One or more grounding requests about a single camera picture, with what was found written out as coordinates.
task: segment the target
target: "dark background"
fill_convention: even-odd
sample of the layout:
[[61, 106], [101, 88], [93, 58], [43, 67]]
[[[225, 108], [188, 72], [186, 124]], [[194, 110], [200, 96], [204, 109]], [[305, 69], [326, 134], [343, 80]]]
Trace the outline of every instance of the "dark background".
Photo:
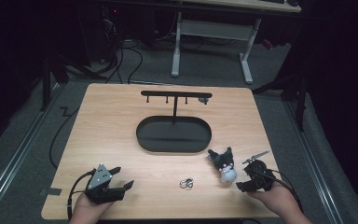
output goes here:
[[[297, 73], [307, 56], [308, 92], [325, 135], [358, 194], [358, 1], [304, 1], [303, 14], [327, 20], [298, 23], [266, 20], [256, 42], [292, 43], [277, 79]], [[52, 50], [88, 65], [105, 57], [98, 7], [51, 2], [0, 1], [0, 134], [24, 104]], [[171, 12], [121, 8], [125, 35], [152, 44], [154, 30], [167, 30]], [[279, 88], [290, 88], [288, 82]]]

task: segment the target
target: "gray carpet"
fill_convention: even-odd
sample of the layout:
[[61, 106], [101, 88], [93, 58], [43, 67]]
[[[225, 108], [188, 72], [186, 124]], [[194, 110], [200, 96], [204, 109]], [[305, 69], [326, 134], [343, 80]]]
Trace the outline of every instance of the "gray carpet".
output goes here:
[[[233, 42], [221, 46], [207, 43], [198, 48], [197, 43], [185, 43], [182, 51], [180, 76], [171, 77], [172, 48], [169, 42], [148, 47], [133, 42], [127, 47], [135, 46], [142, 54], [142, 65], [131, 76], [133, 84], [144, 82], [166, 83], [175, 85], [227, 86], [255, 89], [272, 81], [277, 74], [290, 46], [281, 46], [272, 50], [255, 45], [249, 57], [254, 84], [246, 85], [241, 73], [238, 53], [241, 42]], [[141, 57], [133, 49], [124, 49], [123, 63], [119, 73], [123, 82], [127, 82], [129, 74], [138, 66]], [[101, 67], [97, 63], [92, 69]], [[62, 107], [67, 114], [74, 112], [81, 104], [87, 86], [91, 80], [86, 77], [71, 76], [67, 85], [55, 91], [53, 105], [42, 123], [39, 131], [30, 143], [29, 151], [19, 170], [15, 171], [6, 192], [0, 200], [0, 223], [66, 223], [66, 220], [44, 220], [41, 210], [46, 200], [46, 190], [55, 175], [55, 169], [49, 161], [48, 151], [60, 126], [66, 121]], [[112, 83], [119, 83], [115, 74]], [[0, 138], [0, 176], [5, 171], [13, 154], [21, 145], [42, 105], [41, 84], [34, 89], [32, 97], [13, 116], [9, 126]], [[280, 171], [286, 174], [293, 183], [301, 199], [305, 214], [314, 223], [358, 223], [358, 201], [345, 174], [343, 174], [331, 148], [324, 138], [323, 130], [315, 116], [310, 98], [307, 99], [307, 110], [304, 117], [305, 132], [299, 133], [293, 124], [293, 116], [288, 111], [291, 103], [281, 101], [278, 91], [267, 91], [255, 96], [255, 100], [266, 128], [268, 140]], [[70, 118], [58, 134], [53, 148], [52, 158], [57, 164], [71, 132], [75, 117]], [[317, 182], [311, 174], [304, 150], [304, 137], [309, 143], [312, 155], [318, 162], [324, 181], [331, 190], [331, 195], [341, 220], [332, 222]], [[282, 223], [279, 218], [259, 218], [261, 223]], [[197, 220], [198, 223], [227, 223], [226, 220]], [[152, 221], [147, 223], [166, 223]], [[244, 220], [243, 223], [255, 223]]]

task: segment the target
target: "robotic arm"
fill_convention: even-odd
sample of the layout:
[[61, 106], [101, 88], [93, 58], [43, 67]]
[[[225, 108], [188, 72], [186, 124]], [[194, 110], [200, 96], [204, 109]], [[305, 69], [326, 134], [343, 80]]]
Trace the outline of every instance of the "robotic arm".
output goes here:
[[250, 181], [237, 182], [237, 187], [242, 192], [255, 191], [258, 189], [270, 190], [272, 183], [274, 182], [275, 175], [270, 169], [267, 169], [267, 165], [257, 160], [257, 158], [269, 153], [268, 150], [253, 156], [251, 159], [246, 160], [243, 164], [249, 163], [243, 170], [248, 176], [251, 177]]
[[123, 200], [125, 192], [132, 188], [133, 180], [122, 188], [109, 188], [113, 175], [119, 173], [120, 170], [121, 167], [116, 167], [108, 171], [103, 164], [100, 164], [86, 187], [85, 194], [89, 200], [94, 203], [109, 203]]

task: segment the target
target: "wire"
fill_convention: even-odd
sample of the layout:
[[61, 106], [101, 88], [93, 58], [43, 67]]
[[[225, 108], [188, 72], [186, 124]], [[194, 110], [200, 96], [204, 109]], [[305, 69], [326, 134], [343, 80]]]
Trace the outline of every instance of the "wire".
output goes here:
[[82, 180], [84, 177], [88, 176], [88, 175], [94, 175], [95, 172], [97, 170], [94, 168], [89, 172], [86, 172], [85, 174], [83, 174], [81, 177], [78, 178], [78, 180], [75, 182], [75, 184], [72, 186], [71, 192], [69, 193], [69, 197], [68, 197], [68, 203], [66, 205], [66, 211], [68, 214], [68, 220], [71, 220], [72, 218], [72, 195], [74, 195], [75, 193], [78, 193], [80, 191], [75, 191], [75, 188], [77, 186], [77, 184], [80, 182], [80, 180]]
[[286, 175], [284, 175], [283, 173], [281, 173], [281, 172], [279, 172], [279, 171], [276, 171], [276, 170], [270, 170], [270, 171], [282, 175], [282, 176], [287, 180], [287, 182], [289, 182], [290, 187], [294, 190], [292, 182], [290, 182], [289, 178], [288, 178]]
[[130, 84], [130, 79], [131, 79], [132, 75], [133, 75], [133, 74], [136, 72], [136, 70], [138, 70], [138, 68], [141, 66], [142, 62], [144, 61], [144, 57], [142, 56], [142, 54], [141, 54], [139, 51], [137, 51], [137, 50], [135, 50], [135, 49], [127, 49], [127, 50], [131, 50], [131, 51], [137, 53], [137, 54], [141, 57], [141, 61], [139, 62], [138, 66], [136, 66], [136, 68], [130, 73], [130, 75], [129, 75], [128, 79], [127, 79], [127, 83]]
[[[173, 35], [173, 36], [169, 36], [169, 37], [167, 37], [167, 38], [165, 38], [165, 39], [161, 39], [161, 40], [159, 40], [159, 42], [155, 41], [154, 44], [155, 44], [155, 45], [162, 46], [162, 47], [170, 47], [170, 46], [173, 46], [173, 45], [175, 45], [175, 43], [176, 43], [174, 40], [167, 41], [167, 40], [169, 40], [170, 38], [173, 38], [173, 37], [174, 37], [174, 35]], [[168, 42], [169, 44], [161, 44], [162, 41], [166, 41], [166, 42]]]
[[[97, 75], [100, 75], [102, 73], [105, 73], [105, 72], [111, 70], [115, 66], [115, 63], [116, 63], [115, 61], [112, 61], [105, 68], [103, 68], [101, 70], [98, 70], [98, 71], [95, 71], [95, 72], [92, 72], [92, 74], [97, 76]], [[65, 67], [65, 70], [66, 70], [66, 72], [68, 72], [68, 73], [70, 73], [72, 75], [75, 75], [75, 76], [79, 76], [79, 77], [80, 76], [85, 76], [84, 73], [77, 72], [77, 71], [72, 70], [72, 69], [70, 69], [68, 67]]]
[[160, 85], [160, 86], [180, 86], [174, 83], [163, 83], [163, 82], [142, 81], [142, 80], [132, 80], [131, 83], [139, 83], [139, 84], [146, 84], [146, 85]]
[[66, 120], [63, 122], [63, 124], [60, 126], [60, 128], [58, 129], [58, 131], [55, 133], [54, 137], [53, 137], [53, 140], [51, 141], [51, 144], [50, 144], [50, 149], [48, 151], [48, 157], [50, 159], [50, 162], [51, 162], [51, 165], [53, 165], [53, 167], [57, 170], [58, 169], [58, 165], [55, 164], [55, 162], [53, 161], [53, 158], [52, 158], [52, 149], [53, 149], [53, 146], [54, 146], [54, 143], [55, 143], [55, 140], [57, 139], [57, 136], [60, 134], [63, 126], [66, 124], [66, 122], [68, 122], [68, 120], [75, 114], [79, 111], [79, 108], [76, 109], [71, 115], [69, 116], [66, 116]]
[[178, 16], [178, 13], [176, 12], [175, 16], [173, 17], [173, 21], [172, 21], [170, 31], [165, 36], [163, 36], [162, 38], [155, 39], [155, 41], [164, 40], [164, 39], [168, 39], [168, 38], [171, 38], [171, 37], [175, 36], [175, 35], [171, 35], [171, 33], [172, 33], [172, 30], [173, 30], [173, 27], [175, 26], [177, 16]]
[[107, 33], [109, 33], [115, 25], [110, 20], [103, 19], [103, 21], [106, 21], [109, 24], [109, 29], [107, 30]]
[[84, 193], [84, 192], [86, 192], [86, 191], [85, 190], [78, 190], [78, 191], [73, 192], [72, 195], [74, 195], [76, 193]]
[[[197, 42], [197, 37], [192, 36], [192, 37], [188, 37], [188, 39], [189, 40], [194, 40], [193, 42]], [[205, 37], [201, 37], [199, 45], [196, 46], [195, 48], [187, 48], [183, 44], [181, 44], [180, 46], [181, 46], [182, 49], [200, 49], [204, 45], [204, 43], [205, 43]]]
[[217, 40], [218, 38], [206, 38], [205, 42], [209, 43], [209, 44], [214, 44], [214, 45], [218, 45], [218, 46], [225, 46], [225, 45], [229, 45], [229, 44], [235, 44], [237, 42], [240, 42], [240, 40], [236, 40], [236, 39], [229, 39], [229, 40], [225, 40], [224, 43], [219, 43], [213, 40]]
[[115, 72], [117, 72], [117, 76], [120, 80], [120, 83], [123, 84], [123, 80], [121, 78], [120, 73], [118, 72], [118, 68], [121, 66], [121, 63], [123, 62], [123, 50], [121, 49], [121, 58], [120, 58], [120, 62], [116, 65], [116, 69], [112, 72], [112, 74], [109, 76], [109, 78], [106, 79], [105, 83], [108, 83], [110, 81], [110, 78], [112, 78], [112, 76], [115, 74]]

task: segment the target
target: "tabletop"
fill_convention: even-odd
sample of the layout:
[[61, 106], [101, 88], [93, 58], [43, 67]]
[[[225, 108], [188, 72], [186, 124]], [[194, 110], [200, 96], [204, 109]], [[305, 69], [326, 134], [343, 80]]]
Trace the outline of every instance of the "tabletop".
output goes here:
[[246, 7], [252, 9], [260, 10], [271, 10], [279, 12], [295, 12], [299, 13], [301, 11], [300, 6], [292, 7], [286, 1], [283, 4], [272, 3], [261, 0], [182, 0], [183, 2], [188, 3], [200, 3], [200, 4], [209, 4], [225, 7]]
[[[207, 105], [197, 98], [178, 100], [177, 116], [205, 120], [211, 127], [209, 145], [198, 153], [150, 152], [137, 142], [136, 128], [150, 116], [171, 116], [173, 99], [150, 97], [141, 91], [209, 92]], [[208, 160], [207, 150], [223, 153], [232, 148], [237, 179], [221, 183], [220, 173]], [[73, 130], [62, 154], [52, 188], [42, 210], [45, 219], [67, 219], [71, 187], [86, 172], [103, 163], [121, 167], [110, 188], [134, 180], [123, 201], [116, 202], [102, 219], [276, 217], [261, 202], [238, 190], [235, 182], [249, 181], [242, 170], [260, 152], [269, 169], [278, 170], [252, 92], [246, 88], [91, 84], [84, 96]], [[179, 182], [193, 178], [192, 189]], [[84, 190], [85, 178], [76, 190]]]

